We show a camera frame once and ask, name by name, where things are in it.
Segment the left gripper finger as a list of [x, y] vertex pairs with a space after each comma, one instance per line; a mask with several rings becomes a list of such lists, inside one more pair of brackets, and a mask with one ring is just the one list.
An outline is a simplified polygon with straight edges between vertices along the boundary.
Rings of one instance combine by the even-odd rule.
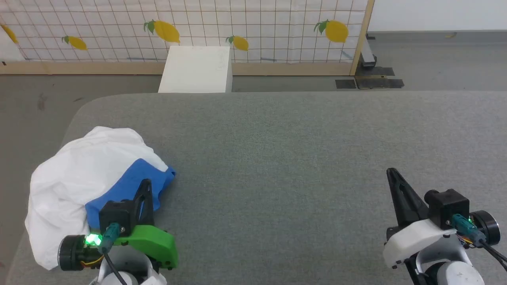
[[133, 199], [132, 228], [137, 225], [147, 225], [148, 222], [148, 179], [141, 181]]
[[141, 181], [141, 225], [154, 226], [152, 182], [150, 179]]

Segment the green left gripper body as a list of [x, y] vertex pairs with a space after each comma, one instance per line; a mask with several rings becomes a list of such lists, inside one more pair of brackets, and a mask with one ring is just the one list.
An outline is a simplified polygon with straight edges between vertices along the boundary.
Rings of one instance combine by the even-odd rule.
[[172, 270], [179, 265], [175, 238], [153, 225], [137, 225], [129, 236], [119, 237], [115, 246], [132, 247], [156, 261], [160, 268]]

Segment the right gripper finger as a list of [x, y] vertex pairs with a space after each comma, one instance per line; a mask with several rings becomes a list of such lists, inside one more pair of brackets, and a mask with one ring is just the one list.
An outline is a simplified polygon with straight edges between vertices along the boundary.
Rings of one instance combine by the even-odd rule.
[[386, 175], [391, 190], [391, 197], [398, 226], [400, 228], [404, 228], [412, 222], [413, 218], [411, 204], [405, 194], [408, 183], [395, 168], [388, 168], [386, 170]]
[[427, 219], [429, 208], [426, 205], [426, 203], [421, 199], [421, 197], [413, 190], [413, 188], [410, 186], [409, 183], [405, 191], [405, 194], [407, 195], [407, 199], [410, 201], [411, 204], [413, 215], [411, 223]]

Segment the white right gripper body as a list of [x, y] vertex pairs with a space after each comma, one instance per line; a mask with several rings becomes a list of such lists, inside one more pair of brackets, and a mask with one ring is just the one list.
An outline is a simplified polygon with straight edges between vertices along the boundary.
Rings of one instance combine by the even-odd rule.
[[383, 249], [386, 266], [391, 268], [398, 261], [416, 255], [416, 269], [436, 261], [460, 261], [460, 240], [455, 229], [442, 230], [431, 220], [413, 222], [395, 233]]

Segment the white and blue garment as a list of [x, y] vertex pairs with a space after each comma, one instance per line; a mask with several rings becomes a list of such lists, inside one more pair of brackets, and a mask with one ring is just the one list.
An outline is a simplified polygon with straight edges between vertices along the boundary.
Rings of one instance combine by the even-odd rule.
[[62, 239], [99, 229], [106, 202], [133, 199], [144, 179], [151, 180], [159, 209], [160, 195], [175, 176], [130, 128], [97, 126], [65, 144], [31, 175], [24, 224], [36, 263], [54, 269]]

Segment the black right gripper motor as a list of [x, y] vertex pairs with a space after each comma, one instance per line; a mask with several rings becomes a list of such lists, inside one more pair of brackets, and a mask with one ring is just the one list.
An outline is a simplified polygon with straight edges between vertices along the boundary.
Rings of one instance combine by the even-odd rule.
[[491, 246], [498, 245], [501, 240], [501, 231], [496, 219], [484, 210], [470, 213], [470, 218], [474, 225], [486, 237], [487, 243]]

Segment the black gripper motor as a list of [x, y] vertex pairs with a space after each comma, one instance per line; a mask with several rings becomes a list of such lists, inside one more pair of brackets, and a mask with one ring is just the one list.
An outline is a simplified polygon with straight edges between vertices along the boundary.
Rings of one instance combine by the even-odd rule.
[[86, 235], [67, 235], [58, 250], [58, 265], [62, 271], [81, 271]]
[[487, 243], [491, 246], [498, 245], [501, 240], [501, 231], [496, 219], [484, 210], [470, 213], [470, 218], [474, 225], [486, 237]]

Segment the black left gripper motor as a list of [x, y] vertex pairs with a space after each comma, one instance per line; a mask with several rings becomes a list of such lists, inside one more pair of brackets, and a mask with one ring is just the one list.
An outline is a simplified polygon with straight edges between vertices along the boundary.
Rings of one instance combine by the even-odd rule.
[[86, 235], [67, 235], [58, 250], [58, 265], [62, 271], [81, 271]]

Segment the large black floor patch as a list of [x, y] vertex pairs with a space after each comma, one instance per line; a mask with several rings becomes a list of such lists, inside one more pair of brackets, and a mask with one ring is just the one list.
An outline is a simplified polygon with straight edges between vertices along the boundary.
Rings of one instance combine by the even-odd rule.
[[397, 79], [392, 67], [358, 67], [355, 73], [358, 89], [400, 89], [404, 87], [402, 79]]

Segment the grey fabric sofa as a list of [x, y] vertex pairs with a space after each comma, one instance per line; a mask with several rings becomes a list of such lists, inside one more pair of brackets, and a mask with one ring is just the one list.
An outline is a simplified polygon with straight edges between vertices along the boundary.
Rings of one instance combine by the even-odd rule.
[[412, 285], [382, 257], [389, 167], [491, 213], [507, 254], [505, 91], [114, 95], [62, 144], [95, 126], [134, 129], [176, 170], [154, 215], [179, 253], [169, 285]]

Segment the white box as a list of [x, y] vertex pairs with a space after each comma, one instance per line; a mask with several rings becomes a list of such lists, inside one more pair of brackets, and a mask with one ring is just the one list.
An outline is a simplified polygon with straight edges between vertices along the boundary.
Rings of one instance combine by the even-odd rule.
[[159, 93], [230, 93], [233, 72], [230, 47], [172, 46]]

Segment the grey metal screen foot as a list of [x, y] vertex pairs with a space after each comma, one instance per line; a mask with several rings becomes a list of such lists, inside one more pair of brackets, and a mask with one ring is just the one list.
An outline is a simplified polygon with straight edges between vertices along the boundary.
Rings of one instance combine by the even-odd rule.
[[377, 57], [373, 54], [369, 44], [369, 40], [374, 40], [375, 37], [370, 37], [368, 34], [365, 35], [362, 49], [360, 53], [360, 68], [364, 70], [370, 70], [377, 64]]

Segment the lemon print partition screen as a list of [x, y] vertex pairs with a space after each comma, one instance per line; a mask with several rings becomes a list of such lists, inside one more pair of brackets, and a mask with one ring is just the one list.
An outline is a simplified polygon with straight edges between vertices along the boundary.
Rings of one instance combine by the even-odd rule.
[[375, 0], [0, 0], [0, 74], [161, 74], [179, 46], [239, 76], [353, 76]]

